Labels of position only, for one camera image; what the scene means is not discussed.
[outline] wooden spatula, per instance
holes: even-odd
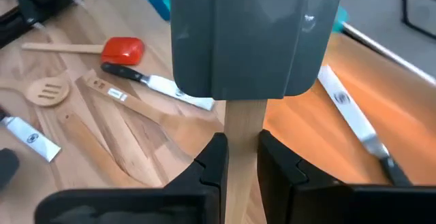
[[[216,131],[223,130],[218,121],[161,112],[115,85],[98,78],[93,70],[81,78],[94,91],[157,123],[183,152],[192,157],[196,157],[206,146],[205,138],[210,139]]]
[[[112,37],[106,44],[24,43],[23,50],[101,54],[102,62],[136,65],[145,52],[145,44],[136,37]]]
[[[117,187],[144,188],[142,182],[125,173],[98,142],[91,130],[82,122],[72,110],[58,111],[59,122],[74,138],[76,146],[88,156],[99,171],[102,171]]]
[[[56,77],[32,82],[0,78],[0,89],[17,91],[35,105],[48,107],[61,103],[68,96],[69,84],[67,80]]]

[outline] wooden spoon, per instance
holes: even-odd
[[[24,95],[26,99],[42,107],[61,103],[69,93],[68,81],[62,78],[42,78],[32,82],[20,82],[0,78],[0,89],[10,89]]]
[[[137,65],[145,52],[145,44],[136,37],[112,37],[106,44],[24,43],[23,50],[100,54],[102,62]]]

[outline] white sticker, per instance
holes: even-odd
[[[376,134],[362,110],[329,66],[321,67],[318,79],[360,141]]]
[[[126,94],[124,94],[123,92],[118,91],[118,90],[116,90],[114,88],[110,88],[109,91],[108,91],[108,94],[110,96],[112,96],[112,97],[120,99],[121,101],[125,101],[125,99],[127,98]]]
[[[12,118],[6,128],[20,139],[21,142],[30,146],[35,152],[43,156],[48,162],[52,161],[61,150],[58,145],[51,142],[21,118]]]

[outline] wooden table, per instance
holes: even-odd
[[[0,192],[2,223],[32,223],[37,203],[55,191],[123,187],[105,178],[93,165],[93,158],[85,155],[76,139],[66,133],[57,120],[63,110],[73,110],[121,169],[151,187],[170,182],[191,163],[192,154],[199,152],[215,131],[223,129],[223,102],[218,102],[213,112],[199,110],[140,84],[102,73],[98,56],[20,50],[23,42],[101,44],[112,36],[136,36],[146,42],[148,50],[135,68],[172,78],[170,26],[147,0],[85,2],[87,11],[72,7],[47,22],[49,37],[32,31],[0,50],[2,78],[64,76],[72,85],[70,96],[55,108],[39,108],[20,95],[0,91],[2,106],[62,147],[57,158],[47,163],[0,128],[0,148],[15,150],[21,163],[13,181]],[[11,3],[0,3],[0,12]],[[325,63],[332,66],[411,180],[424,185],[436,183],[435,88],[340,35],[331,39]],[[154,109],[193,122],[178,123],[177,135],[169,138],[165,128],[76,81],[90,69]],[[304,95],[270,100],[264,127],[340,180],[387,183],[376,160],[360,145],[318,82]],[[245,220],[265,223],[256,180]]]

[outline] wooden utensil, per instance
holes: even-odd
[[[67,80],[57,77],[32,82],[0,78],[0,89],[17,91],[35,105],[48,107],[61,103],[68,96],[69,84]]]
[[[192,97],[184,94],[178,89],[176,83],[158,75],[144,75],[132,68],[125,67],[119,64],[103,63],[101,69],[109,74],[114,74],[120,78],[127,78],[140,84],[144,84],[150,89],[162,93],[164,95],[175,98],[179,101],[184,101],[198,108],[212,110],[215,101],[207,97]]]
[[[23,50],[101,54],[102,62],[136,65],[145,52],[145,44],[136,37],[112,37],[106,44],[24,43]]]
[[[206,146],[204,138],[212,138],[223,130],[219,121],[207,121],[194,117],[183,117],[161,112],[140,99],[126,93],[115,85],[98,78],[93,70],[81,77],[94,91],[127,106],[133,111],[160,125],[179,148],[193,158]]]
[[[72,110],[58,112],[58,120],[64,129],[74,138],[76,146],[87,155],[117,187],[149,187],[125,173],[110,156],[108,151]]]

